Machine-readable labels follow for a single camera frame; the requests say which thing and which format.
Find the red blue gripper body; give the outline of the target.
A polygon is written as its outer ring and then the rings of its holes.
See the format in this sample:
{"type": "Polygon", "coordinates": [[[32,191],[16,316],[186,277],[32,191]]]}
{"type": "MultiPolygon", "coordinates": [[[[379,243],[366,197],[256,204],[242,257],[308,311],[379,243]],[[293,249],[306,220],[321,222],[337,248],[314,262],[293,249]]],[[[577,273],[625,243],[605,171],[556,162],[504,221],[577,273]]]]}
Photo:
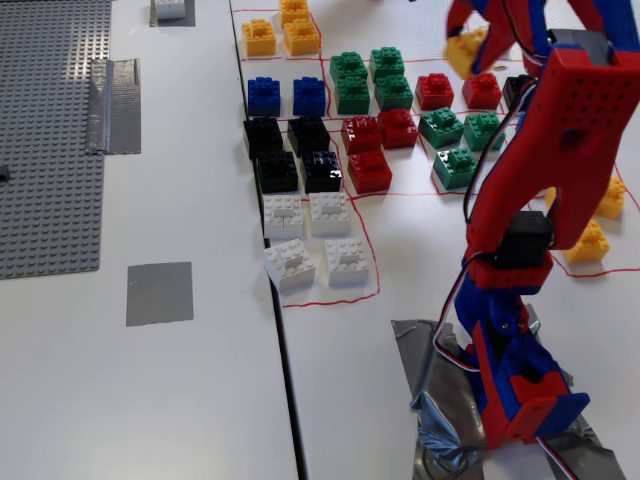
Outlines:
{"type": "Polygon", "coordinates": [[[521,43],[523,60],[530,75],[539,75],[550,55],[550,43],[544,15],[545,1],[514,2],[514,20],[521,43]]]}

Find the slim red gripper finger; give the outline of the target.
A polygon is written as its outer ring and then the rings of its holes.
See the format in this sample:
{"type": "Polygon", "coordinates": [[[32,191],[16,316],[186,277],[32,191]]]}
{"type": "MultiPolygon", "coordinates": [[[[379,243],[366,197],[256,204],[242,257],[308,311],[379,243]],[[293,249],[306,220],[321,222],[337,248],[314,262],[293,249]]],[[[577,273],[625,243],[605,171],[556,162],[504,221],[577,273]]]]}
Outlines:
{"type": "Polygon", "coordinates": [[[447,14],[446,36],[459,36],[471,14],[477,10],[476,0],[453,0],[447,14]]]}

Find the wide red blue gripper finger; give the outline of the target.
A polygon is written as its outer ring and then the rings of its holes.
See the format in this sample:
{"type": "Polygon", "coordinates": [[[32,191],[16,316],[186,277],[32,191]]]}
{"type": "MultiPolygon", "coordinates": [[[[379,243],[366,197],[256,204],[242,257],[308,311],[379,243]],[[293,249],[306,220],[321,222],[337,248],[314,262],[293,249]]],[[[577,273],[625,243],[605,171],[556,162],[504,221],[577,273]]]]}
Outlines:
{"type": "Polygon", "coordinates": [[[474,10],[488,22],[488,33],[472,64],[472,74],[488,70],[514,43],[505,2],[499,0],[473,1],[474,10]]]}

